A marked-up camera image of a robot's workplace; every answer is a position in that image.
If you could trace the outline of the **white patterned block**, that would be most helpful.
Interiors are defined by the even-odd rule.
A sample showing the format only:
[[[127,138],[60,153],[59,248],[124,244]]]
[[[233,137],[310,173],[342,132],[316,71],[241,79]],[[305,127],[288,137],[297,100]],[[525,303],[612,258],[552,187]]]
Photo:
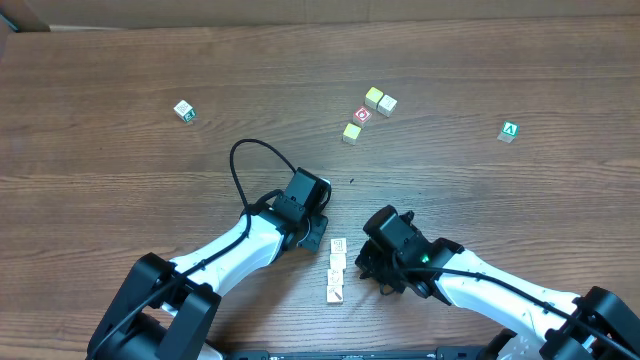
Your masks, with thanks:
[[[345,238],[335,238],[330,243],[332,254],[346,254],[347,253],[347,241]]]

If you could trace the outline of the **yellow block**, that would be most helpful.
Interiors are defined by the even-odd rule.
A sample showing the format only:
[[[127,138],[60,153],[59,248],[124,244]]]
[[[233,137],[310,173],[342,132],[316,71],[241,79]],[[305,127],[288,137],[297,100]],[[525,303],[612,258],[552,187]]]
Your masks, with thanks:
[[[329,256],[330,268],[332,270],[345,270],[346,269],[346,255],[344,253],[332,253]]]
[[[364,103],[366,106],[372,109],[376,109],[383,96],[383,91],[379,90],[376,87],[371,87],[365,95]]]
[[[345,143],[355,145],[361,133],[361,128],[353,123],[349,123],[346,125],[343,133],[342,140]]]

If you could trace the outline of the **white block green edge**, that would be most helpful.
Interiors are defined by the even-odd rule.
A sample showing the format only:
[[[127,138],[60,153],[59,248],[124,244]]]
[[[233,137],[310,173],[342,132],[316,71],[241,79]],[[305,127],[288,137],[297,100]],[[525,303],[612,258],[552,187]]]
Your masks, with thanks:
[[[329,286],[343,286],[344,271],[342,269],[328,269],[327,282]]]

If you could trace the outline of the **white block red mark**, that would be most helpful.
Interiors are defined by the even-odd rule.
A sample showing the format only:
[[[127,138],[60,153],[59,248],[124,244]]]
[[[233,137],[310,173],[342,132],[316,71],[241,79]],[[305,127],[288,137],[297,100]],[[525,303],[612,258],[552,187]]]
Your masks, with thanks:
[[[327,286],[326,300],[328,304],[342,304],[344,302],[343,287],[341,285]]]

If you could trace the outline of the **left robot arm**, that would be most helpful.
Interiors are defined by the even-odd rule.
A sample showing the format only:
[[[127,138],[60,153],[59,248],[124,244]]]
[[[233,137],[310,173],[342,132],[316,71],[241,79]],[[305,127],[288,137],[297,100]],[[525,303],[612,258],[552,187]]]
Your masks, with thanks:
[[[328,219],[328,180],[298,169],[208,245],[135,262],[92,335],[90,359],[219,359],[206,343],[222,297],[296,247],[317,251]]]

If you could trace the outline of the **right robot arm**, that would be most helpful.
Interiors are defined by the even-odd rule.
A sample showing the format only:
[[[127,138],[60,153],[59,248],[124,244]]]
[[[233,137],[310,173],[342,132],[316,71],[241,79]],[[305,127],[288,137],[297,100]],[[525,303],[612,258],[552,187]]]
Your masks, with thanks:
[[[636,359],[639,318],[613,292],[584,296],[552,290],[502,271],[462,245],[427,240],[413,212],[388,205],[364,225],[368,239],[355,264],[383,295],[411,289],[471,310],[503,326],[484,359]]]

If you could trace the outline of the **red circle block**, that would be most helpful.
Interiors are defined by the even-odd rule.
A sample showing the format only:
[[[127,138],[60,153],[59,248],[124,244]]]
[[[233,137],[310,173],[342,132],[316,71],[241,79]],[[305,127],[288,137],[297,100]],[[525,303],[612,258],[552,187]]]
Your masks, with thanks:
[[[352,122],[360,128],[364,128],[372,118],[372,113],[366,106],[360,106],[353,113]]]

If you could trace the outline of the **white block far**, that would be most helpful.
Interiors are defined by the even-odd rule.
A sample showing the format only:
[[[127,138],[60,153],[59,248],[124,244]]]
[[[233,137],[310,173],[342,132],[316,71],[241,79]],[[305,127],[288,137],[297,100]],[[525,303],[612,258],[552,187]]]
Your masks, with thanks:
[[[386,117],[390,117],[397,106],[397,100],[385,94],[378,102],[377,111]]]

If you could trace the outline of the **green letter block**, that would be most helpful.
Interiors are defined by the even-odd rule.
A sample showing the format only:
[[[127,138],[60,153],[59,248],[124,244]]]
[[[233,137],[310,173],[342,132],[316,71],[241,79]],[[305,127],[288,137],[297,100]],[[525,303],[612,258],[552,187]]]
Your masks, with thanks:
[[[519,129],[520,126],[518,124],[505,121],[497,139],[505,143],[511,143],[518,136]]]

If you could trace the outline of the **white block green side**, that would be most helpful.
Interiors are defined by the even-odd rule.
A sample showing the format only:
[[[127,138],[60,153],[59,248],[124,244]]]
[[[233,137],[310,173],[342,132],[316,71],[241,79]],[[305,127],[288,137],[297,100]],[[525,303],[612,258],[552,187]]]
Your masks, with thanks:
[[[185,122],[189,123],[196,117],[194,107],[185,100],[180,100],[174,106],[174,112]]]

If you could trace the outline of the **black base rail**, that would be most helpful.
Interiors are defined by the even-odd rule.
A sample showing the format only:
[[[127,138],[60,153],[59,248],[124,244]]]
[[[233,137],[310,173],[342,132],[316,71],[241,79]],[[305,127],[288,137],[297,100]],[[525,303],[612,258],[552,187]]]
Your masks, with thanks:
[[[224,360],[481,360],[487,356],[483,346],[442,346],[417,351],[334,351],[269,353],[237,351],[223,355]]]

